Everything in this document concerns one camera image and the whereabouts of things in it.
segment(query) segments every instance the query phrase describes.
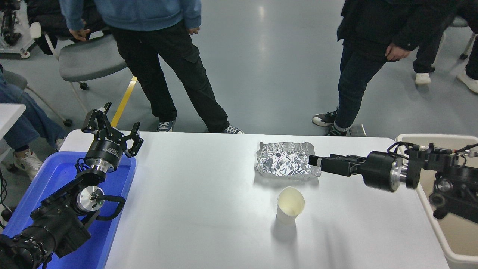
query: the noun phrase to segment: jeans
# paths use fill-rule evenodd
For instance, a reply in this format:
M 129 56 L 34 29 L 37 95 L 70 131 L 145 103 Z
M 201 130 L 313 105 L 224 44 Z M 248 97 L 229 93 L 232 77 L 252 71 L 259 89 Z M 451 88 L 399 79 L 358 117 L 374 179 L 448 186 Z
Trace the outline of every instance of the jeans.
M 385 61 L 368 60 L 344 46 L 338 81 L 339 107 L 335 118 L 335 126 L 340 131 L 345 131 L 352 126 L 360 110 L 367 84 L 384 64 Z
M 228 115 L 216 102 L 199 50 L 193 45 L 184 21 L 155 31 L 132 31 L 110 27 L 121 57 L 146 94 L 160 122 L 176 118 L 177 110 L 166 85 L 158 54 L 176 73 L 195 110 L 212 133 L 228 126 Z
M 463 17 L 474 33 L 478 33 L 478 0 L 463 1 L 456 11 L 456 15 Z M 417 59 L 413 62 L 415 73 L 430 73 L 432 64 L 440 46 L 443 31 L 453 22 L 455 13 L 442 27 L 428 40 L 420 44 L 417 51 Z M 466 73 L 472 79 L 478 79 L 478 37 L 475 39 L 473 49 L 466 66 Z
M 61 126 L 52 121 L 26 92 L 15 85 L 8 84 L 0 72 L 0 103 L 24 104 L 25 112 L 3 137 L 14 150 L 27 146 L 30 142 L 43 137 L 48 144 L 56 147 L 55 141 L 65 137 Z

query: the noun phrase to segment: silver metal joint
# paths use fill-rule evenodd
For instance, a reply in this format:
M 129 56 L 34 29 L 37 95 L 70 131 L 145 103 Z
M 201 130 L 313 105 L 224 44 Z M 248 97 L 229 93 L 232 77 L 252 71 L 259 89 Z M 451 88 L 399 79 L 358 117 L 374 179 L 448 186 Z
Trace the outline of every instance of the silver metal joint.
M 114 170 L 111 163 L 100 158 L 88 159 L 86 163 L 90 166 L 91 169 L 100 170 L 104 173 L 112 172 Z
M 103 190 L 98 186 L 84 188 L 76 197 L 78 208 L 84 212 L 91 212 L 100 209 L 104 201 L 97 201 L 99 195 L 104 195 Z
M 402 158 L 396 159 L 392 163 L 390 170 L 390 183 L 393 190 L 397 190 L 401 184 L 405 184 L 407 179 L 408 165 L 403 163 Z

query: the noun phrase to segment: hand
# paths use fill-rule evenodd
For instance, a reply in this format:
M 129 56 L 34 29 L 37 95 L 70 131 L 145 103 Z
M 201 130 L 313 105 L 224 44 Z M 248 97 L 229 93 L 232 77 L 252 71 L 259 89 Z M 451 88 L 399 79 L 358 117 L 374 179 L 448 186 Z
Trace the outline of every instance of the hand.
M 197 34 L 197 31 L 199 31 L 199 27 L 192 28 L 192 29 L 187 29 L 190 35 Z
M 87 40 L 87 34 L 89 34 L 90 32 L 91 32 L 90 29 L 80 29 L 80 30 L 71 30 L 70 29 L 71 35 L 79 41 L 86 41 Z
M 395 45 L 393 42 L 387 47 L 385 51 L 385 56 L 389 61 L 396 61 L 401 60 L 403 58 L 408 57 L 410 55 L 410 51 L 406 49 L 402 49 L 399 46 Z

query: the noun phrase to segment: black pants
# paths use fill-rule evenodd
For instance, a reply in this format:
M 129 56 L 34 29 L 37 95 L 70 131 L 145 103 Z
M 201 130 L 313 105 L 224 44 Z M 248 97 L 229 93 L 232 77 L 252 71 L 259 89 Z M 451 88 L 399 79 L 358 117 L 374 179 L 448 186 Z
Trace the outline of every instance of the black pants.
M 216 102 L 199 50 L 181 21 L 156 31 L 131 31 L 111 27 L 118 51 L 138 78 L 160 122 L 173 121 L 177 110 L 166 85 L 158 54 L 176 73 L 194 108 L 212 133 L 229 126 L 228 115 Z
M 463 17 L 468 22 L 471 30 L 476 34 L 478 33 L 478 0 L 462 1 L 456 15 Z M 455 14 L 443 24 L 441 29 L 420 44 L 417 51 L 417 59 L 413 62 L 413 69 L 416 73 L 429 73 L 432 70 L 431 66 L 435 61 L 443 31 L 450 25 L 454 18 Z M 478 79 L 478 37 L 473 44 L 466 72 L 470 78 Z

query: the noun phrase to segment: aluminum foil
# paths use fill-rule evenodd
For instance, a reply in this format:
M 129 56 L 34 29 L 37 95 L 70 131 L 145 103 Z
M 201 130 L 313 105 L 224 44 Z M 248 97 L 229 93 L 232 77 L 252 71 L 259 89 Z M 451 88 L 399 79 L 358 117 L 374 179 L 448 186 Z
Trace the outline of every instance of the aluminum foil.
M 314 154 L 309 142 L 260 142 L 256 170 L 268 178 L 310 180 L 320 176 L 320 168 L 309 165 L 309 155 Z

